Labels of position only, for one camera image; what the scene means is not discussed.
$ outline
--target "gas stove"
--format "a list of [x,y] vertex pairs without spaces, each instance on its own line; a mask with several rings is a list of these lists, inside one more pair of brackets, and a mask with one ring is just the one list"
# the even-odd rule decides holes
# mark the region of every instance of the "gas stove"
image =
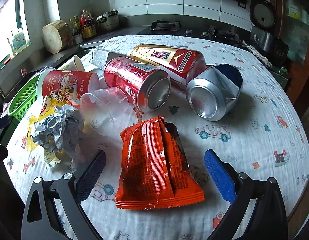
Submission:
[[181,25],[180,21],[165,22],[159,21],[152,22],[151,26],[140,31],[137,35],[174,35],[193,37],[211,41],[217,41],[232,46],[239,45],[239,36],[235,33],[226,32],[210,26],[208,30],[199,28],[186,28]]

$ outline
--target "orange plastic bag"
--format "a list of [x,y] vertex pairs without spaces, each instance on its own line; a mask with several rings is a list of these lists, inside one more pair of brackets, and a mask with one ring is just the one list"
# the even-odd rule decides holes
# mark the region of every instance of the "orange plastic bag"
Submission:
[[204,192],[190,177],[174,124],[164,124],[163,118],[156,117],[124,129],[120,136],[123,148],[117,208],[170,208],[205,200]]

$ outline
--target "green plastic basket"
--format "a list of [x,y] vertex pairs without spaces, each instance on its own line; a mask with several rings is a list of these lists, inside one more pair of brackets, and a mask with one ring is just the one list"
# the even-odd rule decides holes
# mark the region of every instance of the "green plastic basket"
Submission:
[[32,77],[15,95],[10,104],[8,116],[14,116],[18,121],[21,121],[30,106],[37,99],[37,82],[39,76]]

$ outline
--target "printed tablecloth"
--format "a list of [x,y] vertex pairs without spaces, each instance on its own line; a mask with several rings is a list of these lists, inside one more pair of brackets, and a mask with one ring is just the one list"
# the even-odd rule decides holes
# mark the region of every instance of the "printed tablecloth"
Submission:
[[[120,36],[100,47],[127,54],[142,43],[198,50],[208,65],[231,64],[240,70],[244,87],[235,107],[217,122],[196,115],[187,104],[184,92],[173,89],[167,102],[157,111],[144,114],[131,106],[122,114],[110,136],[91,139],[91,147],[87,150],[103,149],[107,164],[90,197],[81,205],[99,234],[104,239],[116,240],[207,239],[229,207],[203,163],[204,153],[210,148],[222,161],[230,163],[237,172],[246,172],[252,179],[275,177],[288,215],[309,179],[309,144],[296,111],[268,70],[247,51],[189,37]],[[89,53],[82,58],[87,71],[94,68],[89,63],[91,57]],[[36,101],[28,110],[8,144],[8,158],[4,160],[13,185],[24,202],[37,176],[52,180],[73,171],[66,162],[48,169],[42,147],[32,152],[23,149],[28,119],[31,114],[38,116],[40,109]],[[119,133],[127,126],[158,115],[164,115],[165,121],[176,125],[191,172],[204,190],[206,200],[171,209],[117,209],[114,199],[121,173],[122,148]],[[227,136],[215,135],[216,131]],[[68,236],[76,239],[60,201],[57,200],[56,204]],[[235,237],[243,234],[254,204],[252,200]]]

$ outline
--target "cabinet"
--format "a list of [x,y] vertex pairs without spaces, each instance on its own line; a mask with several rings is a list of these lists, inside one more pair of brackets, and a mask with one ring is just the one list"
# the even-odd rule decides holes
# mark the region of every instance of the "cabinet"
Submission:
[[275,6],[275,36],[289,45],[286,94],[301,117],[309,107],[309,15],[299,0],[270,0]]

